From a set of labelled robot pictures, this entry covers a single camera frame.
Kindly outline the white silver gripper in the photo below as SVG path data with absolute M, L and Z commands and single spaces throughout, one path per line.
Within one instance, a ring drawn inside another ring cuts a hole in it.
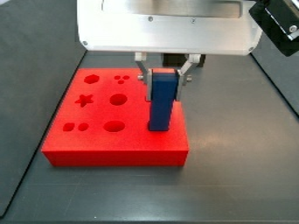
M 79 40 L 91 51 L 137 52 L 153 100 L 153 70 L 147 53 L 190 53 L 178 70 L 175 100 L 182 99 L 202 54 L 248 55 L 262 29 L 249 14 L 249 0 L 78 0 Z

